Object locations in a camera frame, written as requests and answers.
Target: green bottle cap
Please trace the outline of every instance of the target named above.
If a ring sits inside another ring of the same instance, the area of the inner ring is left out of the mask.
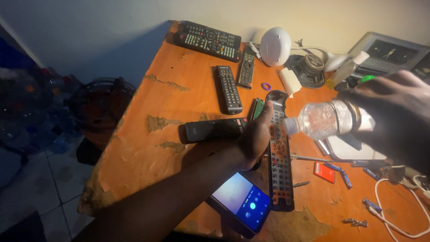
[[[373,78],[375,78],[375,76],[373,76],[373,75],[364,76],[364,77],[361,78],[361,83],[369,81],[369,80],[371,80]]]

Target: hand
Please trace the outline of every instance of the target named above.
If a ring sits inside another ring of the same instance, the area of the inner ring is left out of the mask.
[[[408,71],[376,77],[338,98],[365,109],[375,120],[372,132],[354,136],[393,160],[430,161],[430,86]]]
[[[266,101],[261,114],[246,125],[243,134],[238,139],[237,145],[247,159],[244,171],[251,169],[255,165],[257,159],[260,158],[269,145],[269,125],[272,115],[273,104],[271,101]]]

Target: white wall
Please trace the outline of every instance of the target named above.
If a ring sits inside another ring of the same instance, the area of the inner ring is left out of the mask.
[[[121,75],[138,86],[171,19],[243,41],[281,26],[333,53],[367,31],[430,44],[428,0],[0,0],[0,24],[37,62],[85,83]]]

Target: wooden table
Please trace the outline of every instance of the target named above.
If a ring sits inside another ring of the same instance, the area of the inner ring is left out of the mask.
[[[245,117],[254,98],[265,99],[261,88],[268,82],[272,89],[284,90],[278,76],[282,67],[269,68],[255,62],[253,88],[238,88],[243,112],[228,116],[220,112],[215,81],[216,65],[229,65],[237,73],[239,64],[198,53],[171,42],[178,22],[173,22],[150,68],[117,126],[108,146],[98,161],[80,198],[78,210],[94,214],[130,194],[156,183],[183,167],[197,162],[228,142],[216,141],[184,145],[178,135],[180,124],[230,117]],[[303,87],[286,101],[286,116],[297,116],[308,102],[329,101],[336,92],[326,86],[319,89]],[[304,134],[290,140],[290,151],[299,155],[320,157],[315,143]],[[294,188],[295,211],[271,212],[261,233],[254,241],[392,241],[384,224],[372,216],[361,203],[363,198],[376,202],[375,180],[361,168],[349,163],[337,163],[348,174],[353,188],[348,190],[336,174],[335,184],[313,175],[313,161],[292,161],[293,183],[310,181]],[[245,176],[268,192],[267,162]],[[418,191],[421,200],[430,207],[430,200]],[[428,222],[412,194],[402,185],[383,183],[379,196],[387,218],[399,228],[417,234],[428,227]],[[366,219],[368,228],[342,224],[344,218]],[[209,236],[227,236],[221,227],[220,216],[205,202],[189,214],[176,228],[178,231]],[[394,232],[399,241],[411,241]],[[430,234],[418,239],[430,241]]]

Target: smartphone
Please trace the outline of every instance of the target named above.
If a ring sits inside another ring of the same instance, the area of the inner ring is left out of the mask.
[[[260,232],[270,212],[269,196],[239,173],[222,184],[207,202],[247,239]]]

